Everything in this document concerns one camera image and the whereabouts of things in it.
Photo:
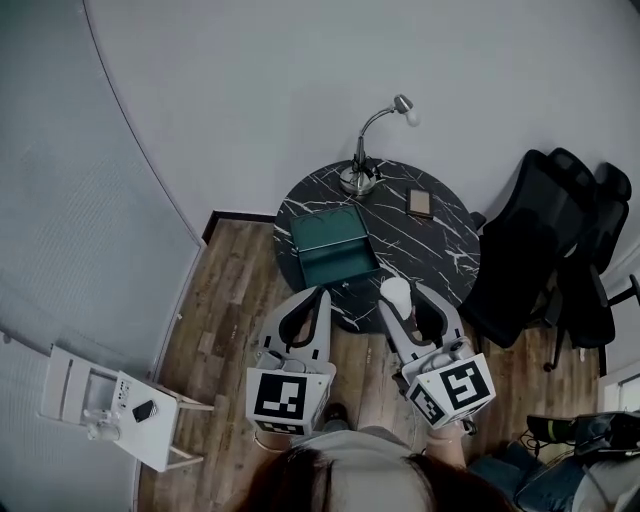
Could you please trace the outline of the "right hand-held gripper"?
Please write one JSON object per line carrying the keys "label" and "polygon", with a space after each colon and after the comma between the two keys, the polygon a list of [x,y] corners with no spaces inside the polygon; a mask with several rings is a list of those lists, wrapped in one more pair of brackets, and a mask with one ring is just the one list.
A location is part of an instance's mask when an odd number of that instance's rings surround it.
{"label": "right hand-held gripper", "polygon": [[383,333],[392,351],[406,363],[400,369],[401,394],[430,428],[439,429],[469,418],[496,392],[485,356],[474,352],[468,338],[460,337],[457,309],[420,283],[414,285],[414,308],[423,339],[442,347],[430,352],[430,345],[413,336],[396,308],[386,299],[378,300]]}

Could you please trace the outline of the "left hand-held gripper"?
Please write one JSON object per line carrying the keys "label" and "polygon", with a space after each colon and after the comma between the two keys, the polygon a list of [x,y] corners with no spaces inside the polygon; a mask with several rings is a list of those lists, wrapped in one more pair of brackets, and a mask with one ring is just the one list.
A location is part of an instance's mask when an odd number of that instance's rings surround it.
{"label": "left hand-held gripper", "polygon": [[312,434],[330,397],[331,296],[311,287],[265,319],[256,365],[247,369],[246,418],[259,431]]}

